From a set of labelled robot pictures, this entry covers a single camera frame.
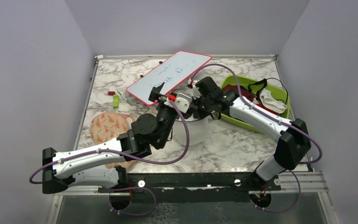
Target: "red cap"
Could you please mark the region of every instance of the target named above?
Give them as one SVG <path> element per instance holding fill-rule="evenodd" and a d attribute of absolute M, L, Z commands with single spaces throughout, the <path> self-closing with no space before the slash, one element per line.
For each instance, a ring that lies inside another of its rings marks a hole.
<path fill-rule="evenodd" d="M 176 97 L 174 95 L 169 95 L 168 100 L 172 100 L 173 102 L 175 102 Z"/>

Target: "marble tabletop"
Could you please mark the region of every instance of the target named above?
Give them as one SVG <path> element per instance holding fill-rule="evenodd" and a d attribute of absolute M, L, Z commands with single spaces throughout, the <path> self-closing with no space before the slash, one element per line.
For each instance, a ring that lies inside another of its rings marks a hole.
<path fill-rule="evenodd" d="M 92 86 L 86 116 L 80 134 L 78 149 L 93 146 L 90 135 L 92 119 L 103 112 L 119 112 L 130 114 L 137 118 L 148 112 L 151 107 L 126 92 L 126 88 L 145 75 L 159 61 L 166 57 L 153 57 L 145 59 L 104 59 L 100 60 Z M 256 80 L 274 77 L 278 72 L 274 60 L 261 58 L 213 58 L 209 63 L 221 63 L 231 68 L 237 75 Z M 210 76 L 220 86 L 226 76 L 227 70 L 217 66 L 210 66 L 200 71 L 197 79 Z M 270 84 L 281 87 L 277 80 L 270 79 Z M 178 86 L 186 89 L 186 83 Z M 113 109 L 113 97 L 108 91 L 121 91 L 130 104 L 120 98 L 118 109 Z M 185 157 L 171 165 L 153 165 L 136 162 L 130 167 L 129 173 L 177 173 L 177 172 L 242 172 L 253 171 L 263 160 L 271 156 L 276 147 L 268 136 L 255 133 L 241 127 L 229 124 L 223 120 L 210 120 L 208 137 L 202 143 L 191 146 Z M 156 150 L 152 148 L 152 155 L 147 159 L 152 161 L 171 161 L 182 154 L 184 147 L 175 138 L 167 142 L 165 148 Z M 307 170 L 304 165 L 296 170 Z"/>

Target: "green tray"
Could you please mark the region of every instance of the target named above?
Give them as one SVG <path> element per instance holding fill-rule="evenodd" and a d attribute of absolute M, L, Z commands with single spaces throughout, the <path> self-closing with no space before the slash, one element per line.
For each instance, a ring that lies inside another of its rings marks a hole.
<path fill-rule="evenodd" d="M 257 80 L 254 80 L 254 79 L 251 79 L 251 78 L 246 78 L 246 77 L 241 77 L 241 76 L 238 76 L 238 80 L 240 81 L 240 85 L 245 87 L 246 89 L 248 88 L 249 84 L 253 84 L 253 83 L 257 82 Z M 227 78 L 225 78 L 223 83 L 221 84 L 220 88 L 223 89 L 226 85 L 234 85 L 234 86 L 237 85 L 234 76 L 228 76 Z M 262 86 L 263 86 L 262 84 L 261 85 L 253 85 L 252 86 L 252 91 L 257 92 L 258 90 L 260 90 L 262 88 Z M 286 100 L 286 91 L 282 90 L 281 88 L 268 84 L 266 89 L 271 91 L 271 95 L 275 99 Z M 289 115 L 290 115 L 290 97 L 288 97 L 288 102 L 287 102 L 286 105 L 288 106 L 288 108 L 281 115 L 281 117 L 283 117 L 283 118 L 288 118 Z M 221 118 L 223 120 L 231 123 L 231 124 L 234 124 L 234 125 L 249 129 L 249 130 L 254 131 L 254 132 L 262 133 L 261 131 L 259 131 L 255 127 L 251 126 L 250 124 L 245 123 L 245 122 L 243 122 L 241 120 L 229 117 L 229 116 L 227 116 L 225 114 L 222 114 Z"/>

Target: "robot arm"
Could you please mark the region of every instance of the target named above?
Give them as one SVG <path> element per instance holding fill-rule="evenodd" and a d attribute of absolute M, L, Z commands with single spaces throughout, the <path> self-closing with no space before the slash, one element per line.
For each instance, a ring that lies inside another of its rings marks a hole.
<path fill-rule="evenodd" d="M 250 123 L 277 142 L 275 154 L 252 173 L 251 178 L 247 180 L 249 185 L 262 188 L 274 175 L 285 169 L 294 169 L 310 149 L 308 139 L 253 110 L 253 104 L 244 104 L 235 91 L 223 92 L 210 77 L 194 82 L 193 85 L 194 94 L 197 96 L 194 98 L 185 93 L 171 93 L 167 97 L 160 94 L 162 85 L 154 87 L 149 100 L 158 101 L 157 116 L 141 115 L 131 124 L 128 132 L 116 139 L 72 152 L 60 153 L 52 148 L 43 150 L 43 165 L 52 161 L 58 162 L 43 170 L 43 193 L 57 193 L 77 185 L 112 188 L 125 183 L 124 168 L 102 170 L 97 166 L 132 160 L 128 156 L 120 155 L 120 152 L 143 158 L 151 154 L 150 145 L 156 149 L 163 148 L 178 115 L 169 100 L 175 101 L 175 105 L 185 118 L 193 115 L 195 118 L 203 119 L 228 110 L 230 116 Z M 302 120 L 297 119 L 292 125 L 307 133 Z"/>

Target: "white enclosure wall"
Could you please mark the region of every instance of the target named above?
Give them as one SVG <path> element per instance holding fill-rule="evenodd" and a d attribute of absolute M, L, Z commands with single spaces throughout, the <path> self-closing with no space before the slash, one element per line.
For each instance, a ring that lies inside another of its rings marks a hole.
<path fill-rule="evenodd" d="M 93 68 L 63 0 L 0 0 L 0 224 L 46 223 L 28 178 L 42 149 L 72 149 Z"/>
<path fill-rule="evenodd" d="M 311 0 L 278 62 L 296 116 L 324 149 L 316 167 L 338 219 L 358 224 L 358 1 Z"/>
<path fill-rule="evenodd" d="M 66 0 L 94 54 L 279 54 L 309 0 Z"/>

